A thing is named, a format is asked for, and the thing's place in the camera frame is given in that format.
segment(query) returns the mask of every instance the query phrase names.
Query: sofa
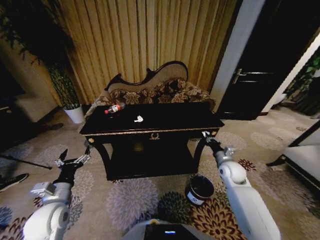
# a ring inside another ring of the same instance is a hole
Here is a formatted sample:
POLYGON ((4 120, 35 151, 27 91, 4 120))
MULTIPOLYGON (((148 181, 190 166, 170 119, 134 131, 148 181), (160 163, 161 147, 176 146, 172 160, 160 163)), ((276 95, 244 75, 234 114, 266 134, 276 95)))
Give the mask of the sofa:
POLYGON ((208 102, 211 111, 216 104, 207 91, 188 82, 188 69, 180 61, 167 62, 156 71, 147 68, 145 79, 139 83, 127 82, 119 73, 94 101, 85 119, 97 106, 111 106, 120 102, 126 105, 208 102))

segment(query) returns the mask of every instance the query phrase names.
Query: white flower pot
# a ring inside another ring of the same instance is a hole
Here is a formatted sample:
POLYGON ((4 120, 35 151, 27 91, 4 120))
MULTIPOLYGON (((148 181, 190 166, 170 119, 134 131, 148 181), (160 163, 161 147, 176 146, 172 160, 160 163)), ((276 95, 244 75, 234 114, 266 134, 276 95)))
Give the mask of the white flower pot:
POLYGON ((64 109, 64 111, 75 124, 80 124, 85 120, 84 112, 82 111, 81 106, 72 110, 64 109))

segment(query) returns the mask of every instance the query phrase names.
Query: curtain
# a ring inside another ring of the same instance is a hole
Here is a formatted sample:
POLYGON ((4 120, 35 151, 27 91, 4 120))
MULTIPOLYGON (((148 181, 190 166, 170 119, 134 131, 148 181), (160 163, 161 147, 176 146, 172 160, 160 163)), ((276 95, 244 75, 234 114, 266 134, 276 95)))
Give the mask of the curtain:
POLYGON ((78 95, 92 103, 118 73, 141 82, 147 68, 182 61, 189 81, 210 85, 237 0, 60 0, 74 42, 78 95))

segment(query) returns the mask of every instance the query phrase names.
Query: black door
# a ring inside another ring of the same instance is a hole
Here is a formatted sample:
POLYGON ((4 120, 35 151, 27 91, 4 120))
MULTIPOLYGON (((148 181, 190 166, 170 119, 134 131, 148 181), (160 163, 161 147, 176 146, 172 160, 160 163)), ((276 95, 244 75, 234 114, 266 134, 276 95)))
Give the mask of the black door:
POLYGON ((256 119, 319 26, 320 0, 266 0, 218 115, 224 119, 256 119))

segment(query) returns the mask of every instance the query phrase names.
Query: floral cushion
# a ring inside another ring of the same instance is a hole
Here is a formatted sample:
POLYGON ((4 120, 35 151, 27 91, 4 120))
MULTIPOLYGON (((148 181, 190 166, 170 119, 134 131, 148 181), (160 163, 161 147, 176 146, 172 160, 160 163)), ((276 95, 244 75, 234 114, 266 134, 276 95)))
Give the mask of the floral cushion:
POLYGON ((207 91, 203 91, 183 78, 170 78, 151 90, 115 89, 109 96, 98 97, 85 117, 90 116, 97 106, 110 106, 121 102, 126 105, 210 102, 210 109, 213 109, 215 104, 207 91))

